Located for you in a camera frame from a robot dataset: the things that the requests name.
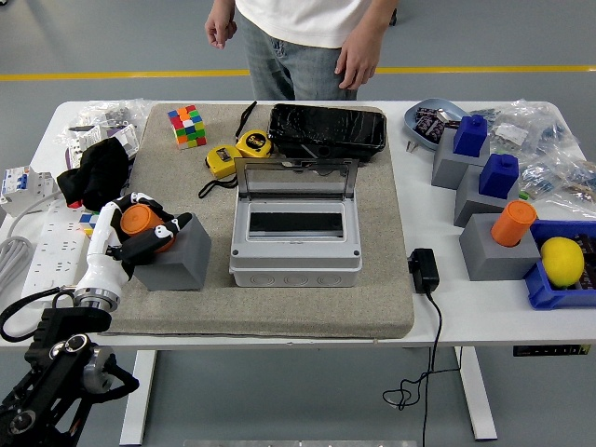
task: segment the blue cube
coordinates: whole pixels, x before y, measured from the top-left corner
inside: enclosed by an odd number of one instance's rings
[[[488,135],[488,124],[482,115],[464,116],[454,136],[454,154],[479,157]]]
[[[491,154],[482,169],[478,192],[484,196],[507,198],[519,175],[520,167],[515,156]]]

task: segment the yellow floor line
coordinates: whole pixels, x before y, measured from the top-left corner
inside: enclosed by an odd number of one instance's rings
[[[596,72],[596,65],[517,65],[517,66],[437,66],[437,67],[379,67],[380,75],[433,75],[482,73],[588,73]],[[25,73],[0,74],[0,82],[65,81],[89,79],[138,79],[163,77],[228,77],[248,76],[246,69],[238,70],[176,70],[144,72],[86,72],[86,73]]]

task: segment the black cloth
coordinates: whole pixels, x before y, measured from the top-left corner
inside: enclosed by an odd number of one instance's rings
[[[129,156],[120,141],[108,138],[90,146],[81,157],[81,166],[58,176],[66,203],[82,201],[85,208],[99,211],[121,196],[129,177]]]

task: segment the yellow lemon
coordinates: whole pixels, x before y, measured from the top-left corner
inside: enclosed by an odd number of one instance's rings
[[[556,287],[569,287],[581,278],[584,253],[577,243],[567,237],[551,237],[540,249],[547,277]]]

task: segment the black power adapter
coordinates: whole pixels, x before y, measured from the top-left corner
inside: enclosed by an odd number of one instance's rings
[[[439,286],[439,271],[432,249],[414,249],[408,258],[416,293],[431,293]]]

